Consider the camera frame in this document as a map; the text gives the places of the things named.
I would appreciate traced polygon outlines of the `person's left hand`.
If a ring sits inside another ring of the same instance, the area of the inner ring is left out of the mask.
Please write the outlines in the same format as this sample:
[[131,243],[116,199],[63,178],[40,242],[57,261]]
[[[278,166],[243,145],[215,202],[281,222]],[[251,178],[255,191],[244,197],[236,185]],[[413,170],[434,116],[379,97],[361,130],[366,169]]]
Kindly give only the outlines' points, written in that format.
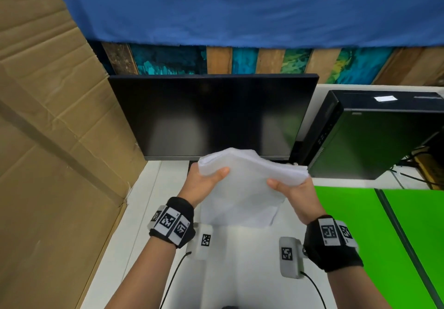
[[214,189],[205,184],[205,177],[200,173],[198,163],[193,163],[177,197],[186,200],[195,209]]

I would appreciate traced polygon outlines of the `black computer monitor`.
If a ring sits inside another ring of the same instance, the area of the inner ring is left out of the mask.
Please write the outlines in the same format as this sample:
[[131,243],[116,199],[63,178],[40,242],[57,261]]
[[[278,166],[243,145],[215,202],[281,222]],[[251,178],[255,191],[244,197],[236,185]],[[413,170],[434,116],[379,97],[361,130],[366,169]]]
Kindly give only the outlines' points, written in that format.
[[146,160],[191,160],[227,148],[287,161],[316,74],[115,75],[108,81]]

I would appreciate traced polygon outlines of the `white cloth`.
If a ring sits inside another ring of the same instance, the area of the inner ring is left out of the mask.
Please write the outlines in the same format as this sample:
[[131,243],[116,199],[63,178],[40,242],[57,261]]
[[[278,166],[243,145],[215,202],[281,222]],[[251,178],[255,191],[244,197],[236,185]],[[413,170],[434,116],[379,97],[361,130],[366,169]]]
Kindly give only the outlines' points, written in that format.
[[271,226],[285,196],[271,189],[267,180],[298,186],[309,176],[306,166],[272,162],[252,149],[228,148],[201,157],[197,163],[204,176],[230,169],[200,204],[200,222],[211,226]]

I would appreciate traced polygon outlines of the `black wrist band with markers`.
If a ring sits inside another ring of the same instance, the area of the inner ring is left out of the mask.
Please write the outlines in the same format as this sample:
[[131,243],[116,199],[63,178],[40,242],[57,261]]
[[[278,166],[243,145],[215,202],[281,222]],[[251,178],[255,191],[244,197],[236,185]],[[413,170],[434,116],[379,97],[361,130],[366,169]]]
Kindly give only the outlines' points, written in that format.
[[172,197],[161,205],[148,224],[149,236],[173,244],[180,249],[196,235],[193,227],[194,208],[183,198]]
[[358,244],[347,225],[330,215],[308,223],[303,242],[305,255],[325,273],[347,267],[364,267]]

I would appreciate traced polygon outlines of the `person's left forearm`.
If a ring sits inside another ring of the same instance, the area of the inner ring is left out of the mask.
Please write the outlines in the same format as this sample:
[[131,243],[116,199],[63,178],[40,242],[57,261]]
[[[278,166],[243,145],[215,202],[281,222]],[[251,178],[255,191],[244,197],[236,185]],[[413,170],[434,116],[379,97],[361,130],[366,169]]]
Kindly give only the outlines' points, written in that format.
[[176,246],[150,237],[104,309],[160,309]]

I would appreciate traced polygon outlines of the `blue fabric curtain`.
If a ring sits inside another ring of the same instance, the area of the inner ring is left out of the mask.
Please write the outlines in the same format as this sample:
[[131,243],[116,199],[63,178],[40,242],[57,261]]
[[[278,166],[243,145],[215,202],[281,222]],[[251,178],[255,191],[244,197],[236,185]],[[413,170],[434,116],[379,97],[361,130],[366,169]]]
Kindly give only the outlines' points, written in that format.
[[64,0],[88,39],[255,48],[444,46],[444,0]]

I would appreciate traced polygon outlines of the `brown cardboard sheet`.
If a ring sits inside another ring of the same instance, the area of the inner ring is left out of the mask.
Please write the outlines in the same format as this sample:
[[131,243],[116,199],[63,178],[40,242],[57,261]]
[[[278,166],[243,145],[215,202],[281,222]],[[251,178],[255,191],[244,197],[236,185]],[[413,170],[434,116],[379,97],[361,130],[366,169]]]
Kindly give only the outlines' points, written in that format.
[[0,0],[0,309],[79,309],[146,161],[63,0]]

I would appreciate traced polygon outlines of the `black desktop computer tower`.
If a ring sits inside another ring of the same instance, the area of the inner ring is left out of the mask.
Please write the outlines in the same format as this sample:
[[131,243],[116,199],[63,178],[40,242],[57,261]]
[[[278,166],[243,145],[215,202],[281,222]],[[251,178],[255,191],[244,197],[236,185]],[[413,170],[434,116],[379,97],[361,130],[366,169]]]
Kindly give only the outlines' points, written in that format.
[[330,90],[289,161],[312,177],[375,180],[443,127],[435,92]]

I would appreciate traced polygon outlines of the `green mat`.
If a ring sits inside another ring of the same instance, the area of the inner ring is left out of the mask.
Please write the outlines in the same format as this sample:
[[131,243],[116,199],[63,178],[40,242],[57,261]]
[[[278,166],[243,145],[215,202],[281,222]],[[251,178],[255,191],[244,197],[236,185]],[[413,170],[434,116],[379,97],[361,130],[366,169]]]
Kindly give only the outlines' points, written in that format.
[[444,303],[444,191],[385,189],[384,194]]
[[327,213],[348,225],[366,272],[393,309],[444,309],[385,189],[319,186],[315,190]]

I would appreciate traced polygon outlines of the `painted wooden plank panel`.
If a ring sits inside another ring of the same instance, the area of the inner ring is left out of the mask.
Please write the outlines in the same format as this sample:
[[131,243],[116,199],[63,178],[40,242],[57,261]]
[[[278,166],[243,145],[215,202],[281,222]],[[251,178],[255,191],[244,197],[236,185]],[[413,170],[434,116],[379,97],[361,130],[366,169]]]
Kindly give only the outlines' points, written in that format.
[[89,44],[110,75],[317,74],[321,84],[444,87],[444,46],[265,49]]

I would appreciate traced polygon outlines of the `person's right hand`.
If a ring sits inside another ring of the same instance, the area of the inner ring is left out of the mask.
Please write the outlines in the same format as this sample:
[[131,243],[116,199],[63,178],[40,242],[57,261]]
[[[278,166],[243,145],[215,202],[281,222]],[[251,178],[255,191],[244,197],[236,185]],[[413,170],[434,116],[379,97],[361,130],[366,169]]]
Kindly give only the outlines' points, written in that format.
[[327,215],[316,194],[313,180],[310,176],[298,186],[292,186],[290,195],[285,195],[294,209],[298,219],[304,224],[315,221]]

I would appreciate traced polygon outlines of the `person's right forearm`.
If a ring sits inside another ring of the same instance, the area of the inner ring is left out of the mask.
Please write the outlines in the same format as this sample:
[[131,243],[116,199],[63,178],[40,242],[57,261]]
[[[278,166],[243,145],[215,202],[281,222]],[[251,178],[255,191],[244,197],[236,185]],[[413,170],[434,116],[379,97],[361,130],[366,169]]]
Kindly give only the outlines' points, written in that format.
[[338,269],[327,277],[337,309],[392,309],[361,266]]

